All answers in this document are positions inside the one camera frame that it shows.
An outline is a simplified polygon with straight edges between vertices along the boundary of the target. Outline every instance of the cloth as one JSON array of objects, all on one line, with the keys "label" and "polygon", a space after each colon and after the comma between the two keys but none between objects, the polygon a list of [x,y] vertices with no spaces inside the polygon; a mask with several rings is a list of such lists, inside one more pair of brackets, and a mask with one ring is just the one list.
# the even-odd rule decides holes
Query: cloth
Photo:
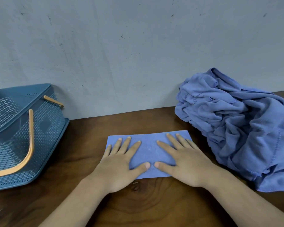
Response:
[{"label": "cloth", "polygon": [[154,134],[143,134],[143,135],[113,135],[109,136],[107,139],[106,147],[111,144],[117,142],[118,138],[122,138],[122,144],[128,136],[131,136],[131,141],[129,144],[129,148],[141,140],[141,145],[135,155],[132,157],[129,163],[129,169],[134,169],[142,163],[149,162],[151,167],[137,177],[137,179],[141,178],[157,178],[157,177],[169,177],[170,175],[158,170],[155,168],[154,163],[157,161],[164,162],[171,166],[175,166],[176,162],[174,158],[168,154],[164,149],[157,145],[157,140],[165,142],[172,146],[171,142],[166,137],[166,134],[170,133],[172,136],[176,137],[176,134],[182,135],[183,138],[191,140],[191,137],[187,130],[183,131],[171,131],[171,132],[163,132],[163,133],[154,133]]},{"label": "cloth", "polygon": [[207,137],[217,161],[254,181],[258,191],[284,191],[284,99],[243,87],[216,68],[179,87],[175,113]]}]

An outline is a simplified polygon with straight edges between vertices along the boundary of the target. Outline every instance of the wooden handle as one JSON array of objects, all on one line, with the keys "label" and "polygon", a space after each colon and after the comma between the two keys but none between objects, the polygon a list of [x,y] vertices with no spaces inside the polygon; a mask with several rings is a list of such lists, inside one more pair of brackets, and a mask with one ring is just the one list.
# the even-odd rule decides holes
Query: wooden handle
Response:
[{"label": "wooden handle", "polygon": [[34,152],[34,111],[30,109],[28,111],[28,122],[29,122],[29,149],[26,157],[18,165],[13,166],[9,169],[0,170],[0,177],[13,174],[21,170],[31,159]]},{"label": "wooden handle", "polygon": [[59,102],[59,101],[57,101],[57,100],[54,100],[53,98],[50,98],[50,97],[48,97],[48,96],[43,96],[43,98],[44,98],[45,100],[48,100],[48,101],[52,102],[52,103],[59,104],[61,108],[64,107],[64,104],[63,104],[63,103],[61,103],[61,102]]}]

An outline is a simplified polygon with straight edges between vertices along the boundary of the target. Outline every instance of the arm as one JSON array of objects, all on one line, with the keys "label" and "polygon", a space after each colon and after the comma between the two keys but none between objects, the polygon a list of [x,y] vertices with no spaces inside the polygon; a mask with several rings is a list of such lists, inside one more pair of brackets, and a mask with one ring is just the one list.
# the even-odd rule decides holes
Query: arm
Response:
[{"label": "arm", "polygon": [[133,170],[128,168],[141,142],[136,142],[127,152],[130,137],[122,146],[121,142],[122,139],[119,139],[112,150],[111,145],[107,147],[95,170],[79,183],[39,227],[86,226],[107,194],[121,190],[147,171],[151,166],[150,163],[143,163]]},{"label": "arm", "polygon": [[175,149],[158,145],[176,161],[176,166],[156,162],[155,167],[190,186],[204,187],[223,206],[239,227],[284,226],[284,213],[256,194],[230,172],[213,164],[190,140],[167,135]]}]

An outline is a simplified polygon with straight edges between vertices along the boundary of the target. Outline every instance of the person's left arm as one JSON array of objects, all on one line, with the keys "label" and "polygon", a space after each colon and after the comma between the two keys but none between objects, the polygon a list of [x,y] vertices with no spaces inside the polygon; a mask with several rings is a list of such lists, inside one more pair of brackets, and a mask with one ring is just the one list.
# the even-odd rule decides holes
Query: person's left arm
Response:
[{"label": "person's left arm", "polygon": [[143,163],[133,170],[128,167],[141,142],[136,142],[128,151],[130,137],[122,146],[121,143],[122,139],[119,139],[112,150],[111,145],[107,147],[95,170],[78,184],[39,227],[86,226],[107,194],[121,190],[148,170],[150,163]]}]

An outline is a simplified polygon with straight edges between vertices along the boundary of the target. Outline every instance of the hand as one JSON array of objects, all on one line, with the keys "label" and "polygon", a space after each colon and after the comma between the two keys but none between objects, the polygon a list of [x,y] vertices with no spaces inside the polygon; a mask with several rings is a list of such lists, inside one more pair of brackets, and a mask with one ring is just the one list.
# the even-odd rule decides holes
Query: hand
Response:
[{"label": "hand", "polygon": [[112,151],[109,145],[100,163],[86,179],[100,183],[107,193],[113,193],[123,189],[147,171],[151,166],[150,163],[143,163],[133,170],[129,169],[129,162],[141,145],[141,141],[138,141],[126,152],[130,140],[131,137],[128,137],[121,146],[122,139],[119,138]]},{"label": "hand", "polygon": [[172,135],[167,134],[167,138],[176,150],[164,142],[157,141],[158,145],[175,159],[176,166],[156,162],[156,168],[187,185],[196,187],[205,187],[217,172],[224,171],[224,169],[213,164],[193,141],[185,140],[179,134],[176,134],[176,136],[179,141]]}]

